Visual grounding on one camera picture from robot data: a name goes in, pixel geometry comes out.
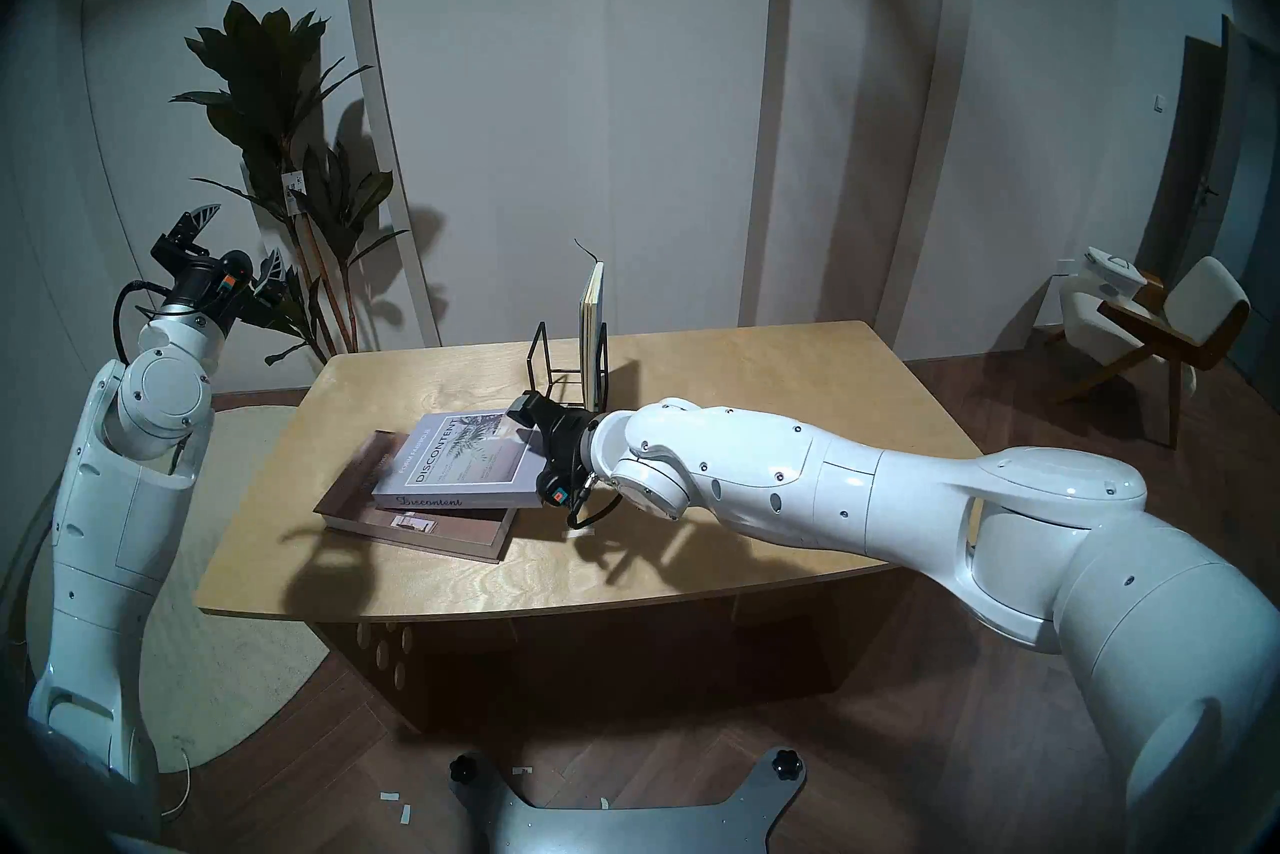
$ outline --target plant stem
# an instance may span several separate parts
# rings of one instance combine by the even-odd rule
[[[351,269],[339,262],[342,269],[342,291],[347,294],[347,314],[351,316],[351,352],[360,351],[360,330],[356,326],[356,307],[351,303]]]
[[[294,223],[292,216],[289,218],[288,230],[289,230],[289,239],[293,242],[293,254],[298,256],[298,265],[302,266],[302,280],[305,286],[310,289],[311,269],[307,265],[307,256],[306,252],[302,250],[302,243],[298,241],[298,225],[297,223]],[[324,310],[320,310],[319,312],[319,324],[320,324],[320,333],[324,334],[324,342],[325,346],[329,348],[329,353],[337,355],[338,348],[333,346],[333,337],[329,333],[329,324],[324,319]],[[324,355],[320,355],[320,362],[324,364],[325,361],[328,361],[328,359],[324,357]]]
[[[302,218],[302,229],[307,232],[307,241],[311,242],[311,250],[316,252],[316,257],[320,259],[320,282],[324,283],[325,296],[329,297],[329,306],[333,309],[333,319],[338,321],[338,333],[342,334],[342,343],[347,346],[347,353],[355,355],[356,348],[351,343],[351,334],[347,333],[347,326],[342,320],[342,310],[338,309],[338,297],[333,293],[333,283],[329,280],[329,266],[325,264],[324,255],[320,254],[320,245],[316,243],[315,232],[311,229],[311,218]]]

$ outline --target metal base plate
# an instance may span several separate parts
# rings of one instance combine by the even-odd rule
[[[476,839],[488,840],[493,854],[764,854],[769,830],[805,781],[796,753],[773,748],[718,805],[539,809],[511,791],[483,754],[461,755],[449,772]]]

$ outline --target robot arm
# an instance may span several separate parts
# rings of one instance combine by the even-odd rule
[[[54,504],[49,661],[27,711],[63,764],[91,782],[101,812],[137,836],[159,832],[155,749],[138,703],[142,631],[178,553],[227,333],[280,291],[278,255],[255,283],[242,252],[211,259],[195,243],[216,211],[183,214],[156,242],[152,256],[175,284],[138,335],[140,355],[104,365],[84,402]],[[175,448],[172,466],[147,463]]]
[[[1142,476],[1119,461],[1052,448],[931,458],[677,398],[595,421],[580,455],[648,512],[701,506],[760,540],[913,568],[996,632],[1061,653],[1125,782],[1134,846],[1158,842],[1276,688],[1280,613],[1146,513]]]

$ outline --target price tag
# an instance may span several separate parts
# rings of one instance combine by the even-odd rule
[[[289,214],[289,216],[301,216],[302,207],[298,206],[298,200],[294,193],[301,192],[302,195],[306,195],[307,192],[306,179],[302,178],[301,172],[285,172],[283,175],[280,175],[280,182],[284,186],[285,211]]]

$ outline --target book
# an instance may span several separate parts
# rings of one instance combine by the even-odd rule
[[[457,510],[449,513],[383,510],[374,485],[407,437],[376,430],[316,503],[325,526],[471,561],[498,561],[507,544],[515,510]]]
[[[543,437],[502,410],[428,414],[374,487],[384,510],[538,507]]]
[[[604,262],[596,261],[591,277],[582,289],[579,306],[577,352],[582,373],[582,406],[591,412],[600,411],[600,325],[604,323],[602,294],[604,292]]]

